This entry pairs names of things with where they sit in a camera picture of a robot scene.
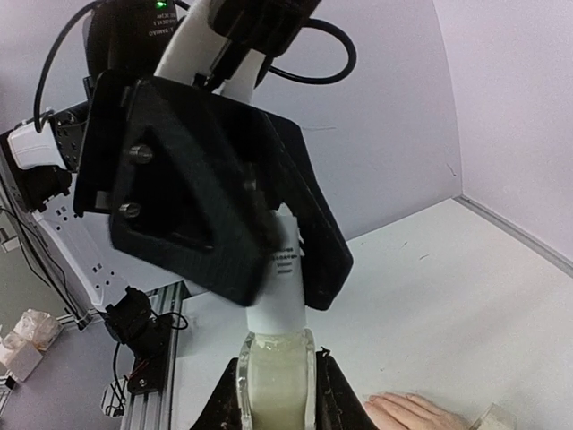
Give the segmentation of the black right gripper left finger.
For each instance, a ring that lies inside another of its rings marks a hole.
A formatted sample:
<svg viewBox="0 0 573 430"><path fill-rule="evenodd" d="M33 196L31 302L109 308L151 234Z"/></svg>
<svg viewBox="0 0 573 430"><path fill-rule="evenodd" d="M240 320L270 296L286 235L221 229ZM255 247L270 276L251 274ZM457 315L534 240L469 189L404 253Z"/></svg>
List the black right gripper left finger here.
<svg viewBox="0 0 573 430"><path fill-rule="evenodd" d="M191 430L241 430L236 394L238 358L232 358Z"/></svg>

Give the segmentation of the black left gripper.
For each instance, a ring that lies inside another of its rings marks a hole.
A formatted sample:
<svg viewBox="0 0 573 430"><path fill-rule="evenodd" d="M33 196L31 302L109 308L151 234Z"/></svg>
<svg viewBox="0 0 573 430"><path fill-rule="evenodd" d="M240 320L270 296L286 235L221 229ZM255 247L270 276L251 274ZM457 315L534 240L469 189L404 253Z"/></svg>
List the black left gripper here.
<svg viewBox="0 0 573 430"><path fill-rule="evenodd" d="M279 233L248 187L223 100L146 77L106 70L97 78L73 209L111 214L116 249L252 305Z"/></svg>

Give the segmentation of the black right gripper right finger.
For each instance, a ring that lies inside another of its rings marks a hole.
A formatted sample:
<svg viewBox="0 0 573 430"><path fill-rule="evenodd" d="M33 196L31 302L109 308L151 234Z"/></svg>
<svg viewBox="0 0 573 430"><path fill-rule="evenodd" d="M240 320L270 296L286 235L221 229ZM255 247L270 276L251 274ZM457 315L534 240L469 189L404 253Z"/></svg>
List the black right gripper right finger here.
<svg viewBox="0 0 573 430"><path fill-rule="evenodd" d="M317 429L376 429L329 349L316 353L316 371Z"/></svg>

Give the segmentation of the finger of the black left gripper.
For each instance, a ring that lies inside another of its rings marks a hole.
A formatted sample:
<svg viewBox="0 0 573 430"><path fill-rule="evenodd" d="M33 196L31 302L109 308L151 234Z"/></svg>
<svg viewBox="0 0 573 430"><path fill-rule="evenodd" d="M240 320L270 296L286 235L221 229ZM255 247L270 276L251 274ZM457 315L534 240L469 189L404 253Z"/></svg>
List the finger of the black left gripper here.
<svg viewBox="0 0 573 430"><path fill-rule="evenodd" d="M254 175L267 207L285 204L301 237L304 302L328 310L354 259L318 185L301 127L244 103L216 97L215 109L239 159Z"/></svg>

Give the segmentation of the clear nail polish bottle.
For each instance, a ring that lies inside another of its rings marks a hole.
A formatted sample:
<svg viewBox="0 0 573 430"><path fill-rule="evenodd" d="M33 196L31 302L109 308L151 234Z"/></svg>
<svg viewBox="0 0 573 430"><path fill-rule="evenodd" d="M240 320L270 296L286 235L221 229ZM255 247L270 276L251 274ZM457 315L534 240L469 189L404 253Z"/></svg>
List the clear nail polish bottle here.
<svg viewBox="0 0 573 430"><path fill-rule="evenodd" d="M236 365L243 429L314 429L316 348L308 329L284 335L249 333Z"/></svg>

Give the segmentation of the white nail polish cap brush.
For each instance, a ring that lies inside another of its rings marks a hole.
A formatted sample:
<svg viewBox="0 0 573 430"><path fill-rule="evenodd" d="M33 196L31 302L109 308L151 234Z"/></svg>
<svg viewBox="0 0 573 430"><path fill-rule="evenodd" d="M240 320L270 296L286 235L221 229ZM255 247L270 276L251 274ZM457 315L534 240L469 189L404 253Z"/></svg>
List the white nail polish cap brush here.
<svg viewBox="0 0 573 430"><path fill-rule="evenodd" d="M257 301L246 309L248 330L268 336L287 335L306 328L298 221L284 203L273 214L278 222L281 246L271 257Z"/></svg>

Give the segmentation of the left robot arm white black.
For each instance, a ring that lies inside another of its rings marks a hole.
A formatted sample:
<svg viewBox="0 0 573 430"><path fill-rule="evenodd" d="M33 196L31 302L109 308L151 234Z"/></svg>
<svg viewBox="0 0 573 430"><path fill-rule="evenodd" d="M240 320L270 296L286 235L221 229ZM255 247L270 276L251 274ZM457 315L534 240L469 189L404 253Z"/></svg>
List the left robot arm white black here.
<svg viewBox="0 0 573 430"><path fill-rule="evenodd" d="M142 360L170 324L147 292L188 280L241 306L291 248L273 219L298 221L304 302L330 308L353 258L321 192L300 127L252 94L300 30L326 32L355 69L355 45L313 17L314 1L93 1L84 24L87 98L33 110L1 138L2 175L65 285L82 288L113 337Z"/></svg>

